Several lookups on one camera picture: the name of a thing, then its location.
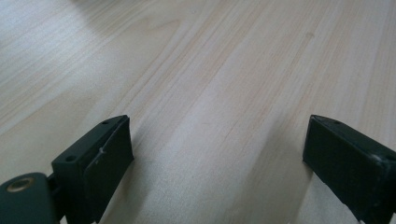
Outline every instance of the circular hole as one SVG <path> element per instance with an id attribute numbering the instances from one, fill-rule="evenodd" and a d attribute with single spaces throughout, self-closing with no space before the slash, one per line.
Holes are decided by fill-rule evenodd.
<path id="1" fill-rule="evenodd" d="M 76 159 L 75 156 L 68 156 L 68 157 L 66 158 L 66 161 L 73 161 L 73 160 L 75 160 L 75 159 Z"/>
<path id="2" fill-rule="evenodd" d="M 35 180 L 32 177 L 25 177 L 19 179 L 17 181 L 14 181 L 12 184 L 10 184 L 7 187 L 7 191 L 11 193 L 22 191 L 32 186 L 34 181 Z"/>

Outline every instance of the wooden floor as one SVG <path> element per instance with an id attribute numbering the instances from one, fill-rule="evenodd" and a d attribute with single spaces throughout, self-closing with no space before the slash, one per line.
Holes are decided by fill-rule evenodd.
<path id="1" fill-rule="evenodd" d="M 0 2 L 0 183 L 121 114 L 101 223 L 356 223 L 304 138 L 318 114 L 396 149 L 396 2 Z"/>

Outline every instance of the screw hole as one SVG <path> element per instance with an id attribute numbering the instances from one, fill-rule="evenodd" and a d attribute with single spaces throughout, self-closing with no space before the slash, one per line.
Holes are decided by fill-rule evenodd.
<path id="1" fill-rule="evenodd" d="M 32 177 L 19 179 L 7 187 L 7 191 L 11 193 L 19 192 L 32 186 L 35 180 Z"/>
<path id="2" fill-rule="evenodd" d="M 76 159 L 75 156 L 68 156 L 68 157 L 66 158 L 66 161 L 74 161 L 75 159 Z"/>

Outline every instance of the wood grain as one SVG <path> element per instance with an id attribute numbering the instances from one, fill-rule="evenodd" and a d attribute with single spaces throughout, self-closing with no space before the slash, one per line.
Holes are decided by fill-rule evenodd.
<path id="1" fill-rule="evenodd" d="M 131 117 L 101 223 L 350 223 L 311 114 L 396 148 L 396 2 L 0 2 L 0 182 Z"/>

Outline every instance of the black plastic part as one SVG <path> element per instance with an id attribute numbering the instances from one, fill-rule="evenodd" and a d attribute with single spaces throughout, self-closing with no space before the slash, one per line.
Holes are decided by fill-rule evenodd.
<path id="1" fill-rule="evenodd" d="M 54 174 L 50 175 L 47 181 L 49 182 L 50 195 L 55 206 L 55 215 L 58 220 L 61 220 L 68 206 L 67 199 L 62 191 L 62 187 L 56 183 Z"/>
<path id="2" fill-rule="evenodd" d="M 57 221 L 45 175 L 20 175 L 0 186 L 1 224 L 53 224 Z"/>
<path id="3" fill-rule="evenodd" d="M 103 121 L 56 158 L 52 168 L 67 199 L 67 222 L 99 222 L 133 159 L 127 116 Z"/>
<path id="4" fill-rule="evenodd" d="M 358 220 L 389 223 L 396 202 L 396 153 L 334 119 L 311 116 L 304 162 Z"/>

